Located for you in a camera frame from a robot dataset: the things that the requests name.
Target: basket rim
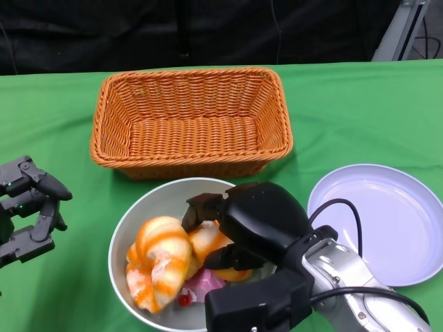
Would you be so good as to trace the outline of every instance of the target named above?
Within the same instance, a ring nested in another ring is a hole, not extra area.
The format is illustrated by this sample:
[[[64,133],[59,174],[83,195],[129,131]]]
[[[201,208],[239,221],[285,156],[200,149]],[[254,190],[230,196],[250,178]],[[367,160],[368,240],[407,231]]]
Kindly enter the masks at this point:
[[[211,152],[202,154],[174,154],[174,155],[151,155],[151,156],[110,156],[101,151],[102,120],[106,108],[106,96],[113,83],[128,77],[171,77],[182,75],[219,75],[227,73],[266,73],[271,76],[273,85],[277,89],[280,107],[279,125],[283,127],[283,143],[276,149],[259,149],[257,151],[231,151]],[[285,157],[293,148],[293,134],[289,119],[289,112],[284,98],[284,91],[280,77],[270,68],[259,66],[234,67],[234,68],[189,68],[170,69],[155,71],[131,71],[116,73],[107,77],[101,87],[98,96],[96,113],[93,119],[93,129],[90,143],[91,159],[103,167],[108,168],[133,168],[149,166],[173,166],[173,165],[196,165],[211,163],[242,163],[247,161],[272,161]]]

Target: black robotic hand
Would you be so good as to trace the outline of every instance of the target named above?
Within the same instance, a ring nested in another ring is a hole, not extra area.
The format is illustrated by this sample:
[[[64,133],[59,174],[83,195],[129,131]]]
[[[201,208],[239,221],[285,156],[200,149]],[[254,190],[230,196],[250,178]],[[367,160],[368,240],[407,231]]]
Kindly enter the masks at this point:
[[[325,238],[337,239],[329,226],[314,230],[302,206],[274,183],[248,183],[221,194],[201,194],[188,200],[182,226],[196,229],[203,221],[218,220],[219,230],[233,244],[208,255],[211,270],[260,268],[265,262],[276,273],[236,287],[210,291],[205,298],[209,332],[287,332],[311,312],[314,278],[302,256]]]
[[[72,193],[49,173],[38,169],[29,156],[0,166],[0,268],[16,260],[22,263],[49,250],[55,244],[54,229],[67,229],[60,214],[60,201],[72,199]],[[35,226],[14,232],[12,217],[21,218],[39,212]]]

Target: bowl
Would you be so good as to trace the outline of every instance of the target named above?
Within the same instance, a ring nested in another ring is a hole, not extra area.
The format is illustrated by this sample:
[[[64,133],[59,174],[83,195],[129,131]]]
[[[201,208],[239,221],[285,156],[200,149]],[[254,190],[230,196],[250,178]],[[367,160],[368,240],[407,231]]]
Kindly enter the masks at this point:
[[[133,244],[138,229],[146,220],[165,215],[181,220],[188,209],[187,199],[204,192],[223,194],[233,186],[232,183],[213,178],[185,178],[153,189],[128,209],[112,236],[108,269],[114,291],[132,315],[162,331],[206,331],[204,304],[193,304],[186,308],[171,304],[159,314],[151,314],[147,310],[138,308],[129,294],[126,283],[126,253]],[[254,271],[248,282],[262,279],[273,271],[273,266],[266,265]]]

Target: wire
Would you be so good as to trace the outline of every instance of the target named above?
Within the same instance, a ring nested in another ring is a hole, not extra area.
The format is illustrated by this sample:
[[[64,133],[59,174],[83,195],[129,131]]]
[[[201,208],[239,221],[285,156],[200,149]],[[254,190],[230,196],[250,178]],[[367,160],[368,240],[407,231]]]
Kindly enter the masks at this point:
[[[426,37],[416,37],[415,39],[426,39]],[[434,56],[433,56],[433,59],[436,59],[437,56],[438,56],[438,53],[440,53],[440,49],[441,49],[441,47],[442,47],[442,42],[440,41],[440,39],[435,38],[435,37],[428,37],[428,39],[437,42],[437,50],[435,51],[435,54],[434,54]],[[425,59],[425,57],[424,57],[420,52],[418,52],[418,53],[420,54],[420,56],[421,56],[423,59]]]
[[[424,56],[413,46],[413,50],[422,58],[424,59]]]
[[[278,26],[277,18],[275,17],[274,0],[271,0],[271,13],[272,13],[272,18],[274,20],[275,28],[277,29],[277,35],[278,35],[277,60],[275,61],[275,64],[278,64],[278,62],[280,61],[280,49],[282,48],[282,31],[280,30],[280,27]]]
[[[428,26],[426,24],[426,19],[423,16],[423,28],[424,28],[424,48],[425,48],[425,59],[429,59],[428,57]]]
[[[338,204],[338,203],[346,204],[347,206],[350,207],[350,209],[352,210],[352,213],[354,213],[355,222],[357,224],[357,241],[358,241],[358,247],[359,247],[359,256],[363,258],[363,234],[362,234],[362,231],[361,231],[361,221],[360,221],[359,212],[357,211],[357,208],[355,207],[355,205],[352,204],[351,202],[349,202],[347,199],[332,199],[332,200],[322,204],[310,216],[309,224],[312,225],[314,220],[318,217],[318,215],[321,212],[323,212],[324,209],[328,208],[329,206],[331,206],[333,204]]]
[[[409,297],[406,297],[402,294],[393,292],[388,289],[383,289],[383,288],[371,288],[371,287],[335,288],[335,289],[327,290],[323,293],[312,296],[311,297],[311,305],[313,306],[313,305],[317,304],[318,302],[323,301],[324,299],[329,299],[330,297],[333,297],[333,296],[355,294],[355,293],[380,295],[380,296],[386,297],[388,299],[394,299],[396,301],[407,304],[417,312],[417,314],[418,314],[418,316],[420,316],[420,318],[422,318],[428,325],[430,325],[428,316],[424,312],[423,308],[416,301],[413,301]]]
[[[19,72],[17,71],[17,67],[15,66],[15,58],[14,58],[14,53],[12,52],[12,48],[11,45],[9,44],[9,38],[8,35],[6,34],[5,28],[3,27],[3,24],[0,22],[0,29],[3,32],[3,36],[5,36],[5,40],[6,40],[6,47],[8,49],[9,52],[9,56],[11,58],[11,62],[12,62],[12,67],[14,68],[14,73],[15,75],[18,75]]]
[[[428,25],[426,23],[426,18],[425,17],[423,17],[423,28],[424,28],[424,36],[416,37],[415,39],[424,39],[424,47],[425,47],[426,54],[425,54],[425,56],[423,56],[414,46],[413,46],[413,50],[415,52],[417,52],[418,55],[422,59],[428,59],[429,58],[429,40],[433,40],[433,41],[437,42],[437,50],[435,51],[435,54],[433,56],[433,59],[436,59],[437,56],[438,56],[438,53],[440,52],[440,49],[442,47],[442,42],[438,38],[429,37],[429,35],[428,35]]]

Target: cherry tomato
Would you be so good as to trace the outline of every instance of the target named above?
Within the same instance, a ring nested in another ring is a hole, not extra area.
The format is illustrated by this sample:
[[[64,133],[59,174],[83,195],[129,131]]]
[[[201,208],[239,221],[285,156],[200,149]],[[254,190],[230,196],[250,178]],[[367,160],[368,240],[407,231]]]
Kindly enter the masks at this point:
[[[189,292],[186,295],[179,296],[179,304],[181,306],[189,306],[191,303],[192,303],[192,298]]]

